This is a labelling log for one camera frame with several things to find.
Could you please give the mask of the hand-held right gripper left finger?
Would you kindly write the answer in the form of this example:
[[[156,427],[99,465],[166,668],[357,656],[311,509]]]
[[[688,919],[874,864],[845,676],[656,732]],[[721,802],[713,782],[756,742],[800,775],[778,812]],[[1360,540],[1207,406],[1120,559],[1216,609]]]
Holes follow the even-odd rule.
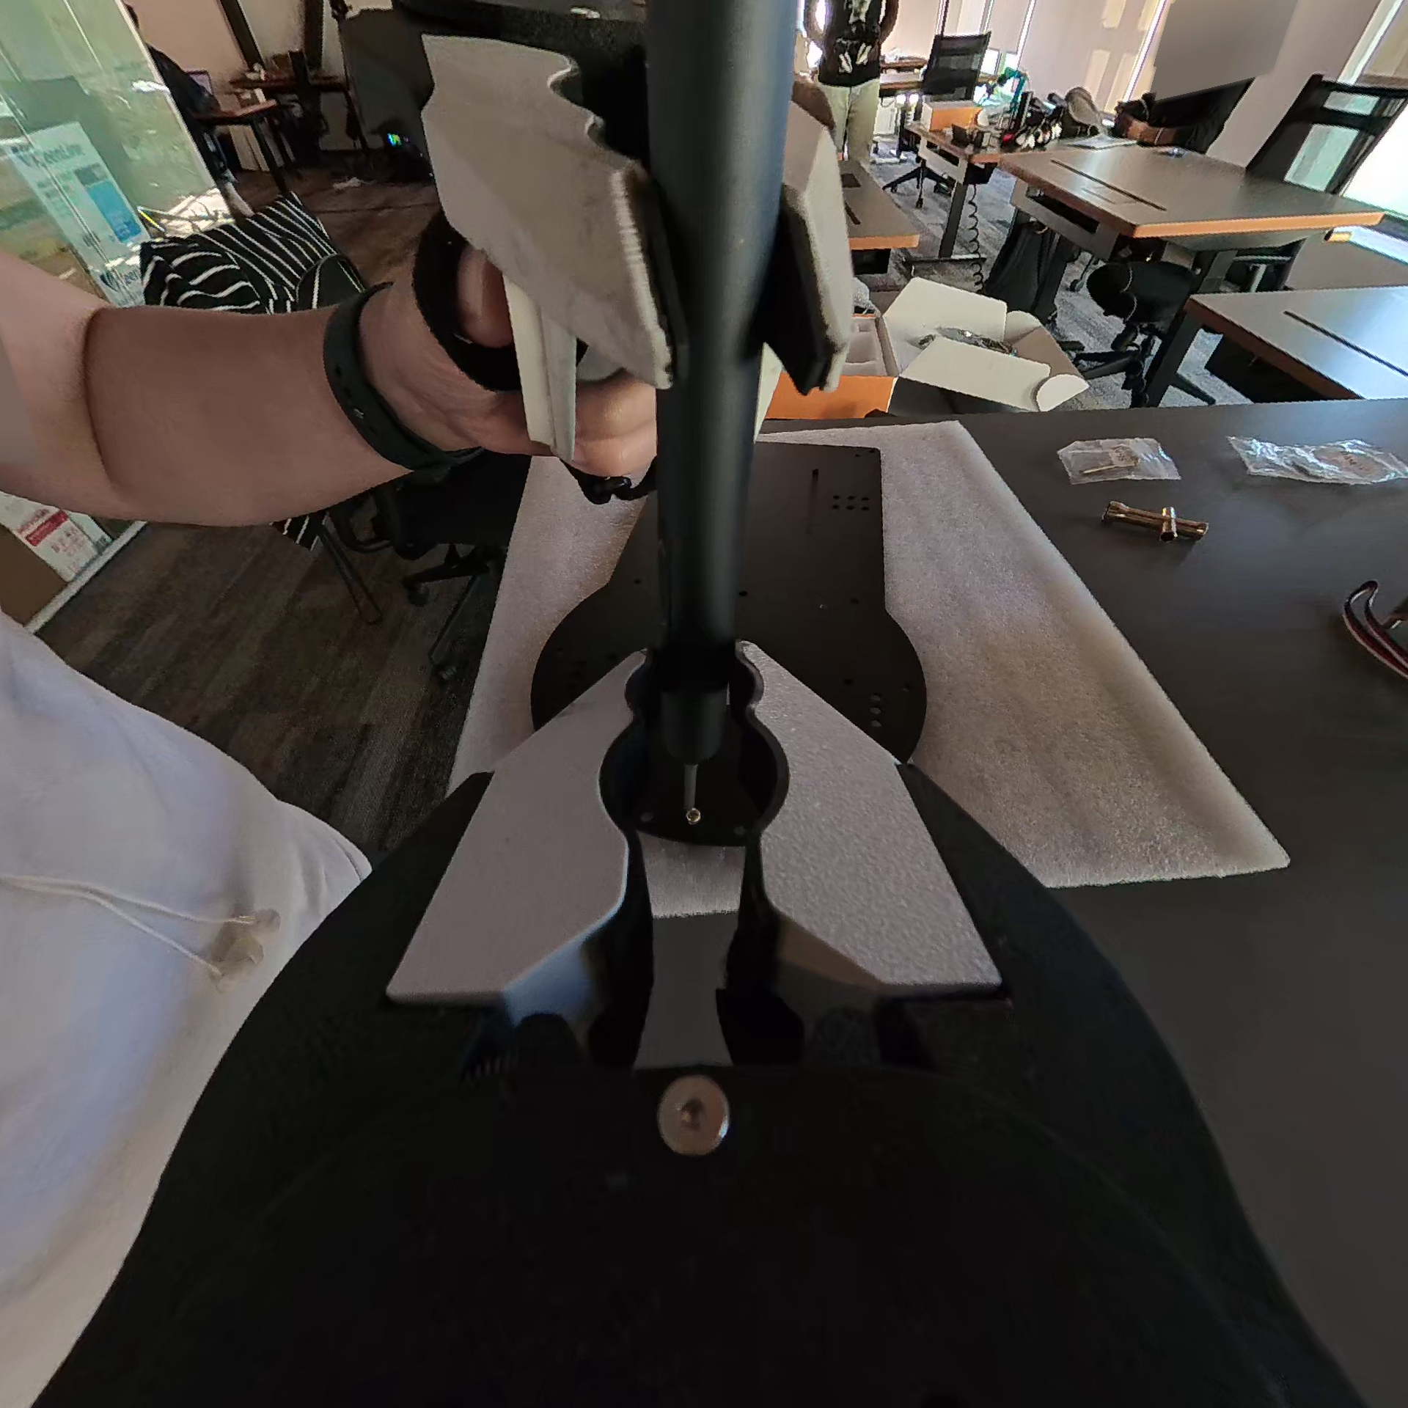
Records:
[[[629,728],[627,656],[493,772],[386,991],[401,1006],[490,1006],[582,1028],[604,1006],[594,944],[627,898],[629,842],[602,797]]]

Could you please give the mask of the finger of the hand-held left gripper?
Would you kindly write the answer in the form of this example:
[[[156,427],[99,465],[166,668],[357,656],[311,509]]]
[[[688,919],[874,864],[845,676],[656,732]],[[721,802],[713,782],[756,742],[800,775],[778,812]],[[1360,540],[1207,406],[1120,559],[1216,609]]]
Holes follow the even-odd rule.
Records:
[[[780,217],[760,302],[760,334],[800,395],[834,391],[852,351],[850,224],[834,135],[787,110]]]
[[[570,56],[430,34],[428,155],[451,227],[554,324],[666,390],[676,356],[646,252],[646,168],[570,96]]]

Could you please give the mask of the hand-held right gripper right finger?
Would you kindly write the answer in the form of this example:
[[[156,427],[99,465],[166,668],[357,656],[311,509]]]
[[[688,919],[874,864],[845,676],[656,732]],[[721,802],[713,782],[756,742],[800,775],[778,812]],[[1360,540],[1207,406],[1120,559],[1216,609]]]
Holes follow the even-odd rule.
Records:
[[[751,716],[787,765],[761,835],[785,1003],[996,995],[998,968],[901,765],[756,644],[741,658],[761,683]]]

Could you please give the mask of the black metal pole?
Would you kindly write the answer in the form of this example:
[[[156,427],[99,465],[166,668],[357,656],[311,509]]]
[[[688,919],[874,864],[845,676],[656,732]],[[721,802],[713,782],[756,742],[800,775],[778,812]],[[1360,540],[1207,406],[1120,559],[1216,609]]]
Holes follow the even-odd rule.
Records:
[[[647,9],[649,157],[676,292],[674,385],[658,398],[656,686],[686,810],[728,723],[793,26],[790,4]]]

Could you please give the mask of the black metal chassis plate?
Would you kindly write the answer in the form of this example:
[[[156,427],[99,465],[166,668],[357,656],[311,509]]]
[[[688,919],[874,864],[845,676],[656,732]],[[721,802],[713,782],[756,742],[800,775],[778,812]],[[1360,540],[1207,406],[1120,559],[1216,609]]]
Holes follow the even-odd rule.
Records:
[[[862,447],[763,440],[753,458],[736,633],[901,763],[927,715],[921,658],[887,608],[882,453]],[[532,686],[532,718],[549,725],[624,659],[658,644],[658,509],[649,499],[606,587],[555,628]],[[631,825],[661,841],[741,847],[763,819],[777,775],[738,722],[698,775],[688,824],[683,768],[663,738],[634,733]]]

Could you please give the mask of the person's left forearm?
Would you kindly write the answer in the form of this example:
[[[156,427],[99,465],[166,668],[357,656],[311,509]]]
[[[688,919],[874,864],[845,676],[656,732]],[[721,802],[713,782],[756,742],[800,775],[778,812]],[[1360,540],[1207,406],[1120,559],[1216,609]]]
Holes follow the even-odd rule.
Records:
[[[329,388],[329,318],[114,307],[5,254],[2,490],[245,527],[391,482]]]

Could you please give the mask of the dark desk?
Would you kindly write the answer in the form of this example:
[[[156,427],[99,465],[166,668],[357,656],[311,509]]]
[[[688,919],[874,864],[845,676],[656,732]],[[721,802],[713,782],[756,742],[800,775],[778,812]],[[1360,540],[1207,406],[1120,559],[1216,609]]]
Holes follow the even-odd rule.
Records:
[[[1139,651],[1291,866],[1067,891],[1202,1104],[1263,1244],[1372,1405],[1405,1405],[1405,681],[1343,626],[1405,597],[1405,485],[1249,477],[1227,438],[1405,455],[1403,401],[956,420]],[[1058,450],[1154,438],[1179,482],[1072,485]],[[1102,525],[1110,502],[1209,524]]]

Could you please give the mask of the person's left hand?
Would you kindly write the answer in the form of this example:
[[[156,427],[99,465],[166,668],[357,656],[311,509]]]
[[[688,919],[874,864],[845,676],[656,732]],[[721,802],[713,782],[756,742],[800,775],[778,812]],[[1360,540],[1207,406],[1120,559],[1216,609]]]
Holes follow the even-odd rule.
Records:
[[[502,272],[482,252],[468,249],[461,256],[453,307],[470,343],[515,348]],[[368,302],[359,338],[368,381],[419,440],[448,452],[549,453],[530,438],[518,393],[492,393],[450,359],[421,316],[409,281]],[[574,450],[570,463],[587,475],[637,480],[658,453],[656,390],[626,373],[582,386]]]

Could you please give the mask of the dark computer case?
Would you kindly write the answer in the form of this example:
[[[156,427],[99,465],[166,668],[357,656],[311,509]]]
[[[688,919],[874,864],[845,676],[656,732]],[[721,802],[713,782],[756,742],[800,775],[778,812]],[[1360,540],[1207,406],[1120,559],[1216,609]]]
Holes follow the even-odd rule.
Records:
[[[339,36],[361,125],[381,140],[393,178],[431,183],[423,111],[435,81],[425,31],[398,9],[357,9],[339,19]]]

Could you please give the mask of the white foam sheet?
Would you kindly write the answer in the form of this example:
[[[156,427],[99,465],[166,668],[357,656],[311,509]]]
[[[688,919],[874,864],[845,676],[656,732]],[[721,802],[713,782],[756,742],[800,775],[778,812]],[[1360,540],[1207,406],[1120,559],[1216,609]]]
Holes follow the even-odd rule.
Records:
[[[927,686],[914,762],[1041,884],[1291,864],[968,430],[869,423],[768,440],[879,450],[885,604]],[[639,515],[590,505],[560,463],[532,462],[448,790],[532,735],[540,653],[606,587]]]

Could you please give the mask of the black white striped cloth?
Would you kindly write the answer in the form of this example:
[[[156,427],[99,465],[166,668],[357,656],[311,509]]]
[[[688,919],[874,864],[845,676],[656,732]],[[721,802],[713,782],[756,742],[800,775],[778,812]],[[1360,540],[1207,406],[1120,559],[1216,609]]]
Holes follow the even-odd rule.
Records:
[[[208,313],[292,314],[339,306],[368,284],[297,197],[140,254],[145,302]]]

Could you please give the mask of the small clear plastic bag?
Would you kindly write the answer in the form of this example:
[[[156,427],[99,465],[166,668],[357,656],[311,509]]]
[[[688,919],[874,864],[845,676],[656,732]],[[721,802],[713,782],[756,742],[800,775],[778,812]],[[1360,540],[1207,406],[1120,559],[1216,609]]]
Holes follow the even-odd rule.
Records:
[[[1363,440],[1321,447],[1284,447],[1229,437],[1227,445],[1256,478],[1330,487],[1378,487],[1407,482],[1407,463]]]
[[[1058,460],[1072,485],[1180,480],[1169,453],[1147,437],[1078,442],[1058,450]]]

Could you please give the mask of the small metal screws bundle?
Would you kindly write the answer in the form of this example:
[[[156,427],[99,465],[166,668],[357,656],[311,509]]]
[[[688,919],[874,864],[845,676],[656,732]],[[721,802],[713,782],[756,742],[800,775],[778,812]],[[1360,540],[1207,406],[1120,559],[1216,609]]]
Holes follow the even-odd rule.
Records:
[[[1164,542],[1199,542],[1209,534],[1207,522],[1180,517],[1172,507],[1150,510],[1122,502],[1110,502],[1105,507],[1102,525],[1139,529]]]

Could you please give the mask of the blue white poster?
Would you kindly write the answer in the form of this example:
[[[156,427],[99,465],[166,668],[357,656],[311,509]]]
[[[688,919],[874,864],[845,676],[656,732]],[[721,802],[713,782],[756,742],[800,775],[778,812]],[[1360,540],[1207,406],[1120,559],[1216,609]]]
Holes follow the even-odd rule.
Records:
[[[31,133],[11,160],[109,302],[143,306],[146,232],[81,125]]]

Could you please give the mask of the red white sign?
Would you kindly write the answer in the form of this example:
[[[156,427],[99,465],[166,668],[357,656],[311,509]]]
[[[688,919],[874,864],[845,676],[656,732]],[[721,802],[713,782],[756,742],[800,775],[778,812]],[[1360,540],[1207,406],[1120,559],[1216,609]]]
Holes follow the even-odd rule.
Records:
[[[113,546],[96,520],[2,494],[2,527],[67,586]]]

